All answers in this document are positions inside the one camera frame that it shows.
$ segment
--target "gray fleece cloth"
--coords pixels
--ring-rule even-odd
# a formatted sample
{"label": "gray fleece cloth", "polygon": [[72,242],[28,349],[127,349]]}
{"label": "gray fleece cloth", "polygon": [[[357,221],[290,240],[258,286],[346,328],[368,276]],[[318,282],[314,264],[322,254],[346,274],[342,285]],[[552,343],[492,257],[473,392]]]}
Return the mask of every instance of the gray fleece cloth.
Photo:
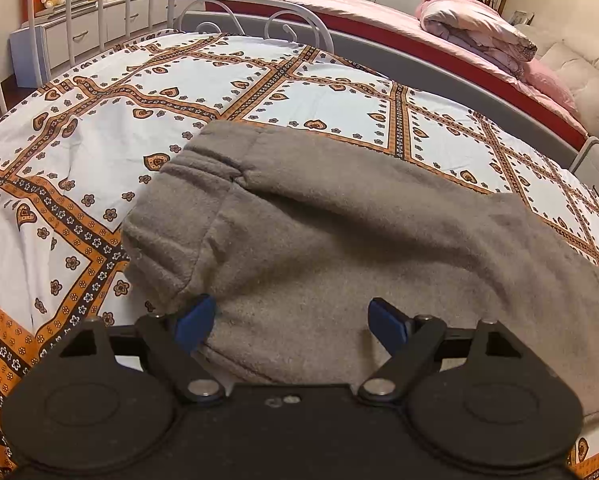
{"label": "gray fleece cloth", "polygon": [[501,320],[599,412],[599,268],[513,194],[480,195],[290,128],[209,124],[123,224],[161,310],[218,301],[206,355],[249,380],[359,384],[387,357],[384,297],[449,326]]}

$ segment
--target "patterned bedsheet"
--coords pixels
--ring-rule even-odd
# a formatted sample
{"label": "patterned bedsheet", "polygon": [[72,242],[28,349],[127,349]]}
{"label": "patterned bedsheet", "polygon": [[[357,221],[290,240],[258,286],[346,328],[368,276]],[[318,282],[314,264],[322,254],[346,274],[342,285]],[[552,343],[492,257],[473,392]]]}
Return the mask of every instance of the patterned bedsheet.
{"label": "patterned bedsheet", "polygon": [[[311,46],[158,34],[65,73],[0,119],[0,406],[87,314],[113,325],[153,311],[124,277],[120,223],[217,118],[293,126],[476,192],[517,193],[599,265],[599,199],[484,116]],[[0,431],[0,472],[13,467]]]}

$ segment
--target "gray bed rail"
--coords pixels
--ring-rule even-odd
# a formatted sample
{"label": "gray bed rail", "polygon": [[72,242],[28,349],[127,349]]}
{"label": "gray bed rail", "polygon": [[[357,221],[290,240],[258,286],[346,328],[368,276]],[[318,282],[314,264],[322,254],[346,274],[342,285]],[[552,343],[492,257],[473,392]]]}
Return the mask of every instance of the gray bed rail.
{"label": "gray bed rail", "polygon": [[[262,36],[266,17],[245,14],[236,16],[247,35]],[[205,22],[216,23],[224,32],[238,33],[228,14],[205,11],[187,12],[182,19],[182,30],[195,31]],[[315,44],[313,30],[305,23],[278,19],[270,26],[270,36],[288,40],[285,24],[292,25],[299,42]],[[480,86],[394,48],[343,32],[330,32],[338,56],[372,68],[405,86],[437,94],[472,108],[495,121],[507,133],[549,156],[562,168],[569,168],[575,160],[577,150],[567,142],[527,113]]]}

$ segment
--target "white metal bed frame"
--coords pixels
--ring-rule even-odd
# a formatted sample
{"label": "white metal bed frame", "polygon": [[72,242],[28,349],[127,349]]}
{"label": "white metal bed frame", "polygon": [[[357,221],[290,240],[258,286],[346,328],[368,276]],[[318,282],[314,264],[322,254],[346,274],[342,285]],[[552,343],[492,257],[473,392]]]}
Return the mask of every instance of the white metal bed frame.
{"label": "white metal bed frame", "polygon": [[[66,5],[66,35],[67,35],[67,45],[68,45],[68,61],[70,63],[70,67],[73,68],[75,65],[77,65],[77,62],[76,62],[74,45],[73,45],[73,39],[74,39],[74,37],[73,37],[73,22],[72,22],[73,10],[72,10],[72,6],[70,4],[71,1],[72,0],[66,0],[66,2],[67,2],[67,5]],[[174,28],[174,25],[176,24],[175,1],[176,0],[168,0],[168,13],[167,13],[167,17],[166,17],[166,23],[167,23],[168,28]],[[228,15],[232,19],[233,24],[236,26],[238,32],[240,34],[245,34],[244,29],[240,25],[240,22],[236,18],[235,14],[225,4],[223,4],[221,1],[218,1],[218,0],[196,0],[195,2],[192,2],[189,6],[186,7],[186,9],[184,9],[181,12],[180,16],[177,18],[177,28],[178,29],[181,29],[181,27],[182,27],[182,20],[184,18],[184,15],[186,14],[186,12],[188,12],[188,10],[190,10],[191,7],[193,7],[196,3],[200,2],[200,1],[201,2],[211,2],[211,3],[214,3],[214,4],[219,5],[220,7],[224,8],[224,10],[227,11]],[[324,41],[324,50],[327,50],[331,54],[334,53],[333,39],[331,37],[329,30],[326,28],[326,25],[324,25],[324,22],[322,22],[322,20],[320,20],[320,18],[314,12],[311,12],[310,10],[306,9],[305,7],[302,7],[302,6],[299,6],[296,4],[291,4],[288,2],[272,1],[272,0],[233,0],[233,1],[247,2],[247,3],[253,3],[253,4],[264,4],[264,5],[275,6],[275,7],[279,7],[280,9],[283,9],[283,10],[280,10],[279,12],[276,12],[273,16],[271,16],[267,20],[266,24],[264,25],[264,38],[266,38],[266,39],[270,38],[269,28],[270,28],[271,22],[275,18],[278,18],[279,16],[281,16],[283,14],[294,14],[294,15],[299,16],[299,17],[303,18],[304,20],[306,20],[308,25],[310,25],[310,28],[313,30],[313,33],[315,36],[315,46],[317,46],[317,47],[320,46],[320,37],[321,37]],[[153,28],[155,27],[154,3],[155,3],[155,0],[148,0],[148,31],[149,32],[153,31]],[[34,2],[34,0],[27,0],[27,7],[28,7],[28,16],[29,16],[28,32],[29,32],[29,37],[30,37],[31,52],[33,54],[33,56],[32,56],[33,57],[33,70],[35,73],[36,85],[39,88],[43,85],[43,80],[42,80],[42,68],[40,66],[40,61],[39,61],[37,37],[36,37],[36,30],[35,30],[35,2]],[[125,19],[126,19],[126,40],[128,41],[131,39],[131,0],[126,0],[126,18]],[[104,35],[104,31],[105,31],[105,28],[104,28],[104,0],[97,0],[97,24],[98,24],[97,28],[98,28],[98,34],[99,34],[99,51],[100,51],[100,53],[103,53],[106,50],[106,48],[105,48],[106,38]],[[212,22],[200,23],[198,25],[198,27],[196,28],[196,32],[200,32],[202,30],[202,28],[206,27],[206,26],[213,27],[215,32],[221,32],[221,29],[215,23],[212,23]],[[286,31],[286,33],[289,34],[292,41],[297,41],[297,38],[298,38],[297,34],[291,28],[290,25],[285,23],[283,25],[283,29]],[[8,111],[8,108],[6,106],[6,100],[4,99],[4,92],[2,89],[2,85],[1,85],[1,77],[0,77],[0,109],[2,111],[2,114],[6,114],[6,112]]]}

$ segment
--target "picture frame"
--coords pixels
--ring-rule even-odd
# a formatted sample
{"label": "picture frame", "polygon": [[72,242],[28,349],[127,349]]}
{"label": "picture frame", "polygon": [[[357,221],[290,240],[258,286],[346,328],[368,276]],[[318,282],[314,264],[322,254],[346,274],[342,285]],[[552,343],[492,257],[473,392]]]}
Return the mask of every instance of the picture frame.
{"label": "picture frame", "polygon": [[534,12],[524,12],[523,10],[516,10],[513,12],[509,23],[511,25],[530,25],[535,17]]}

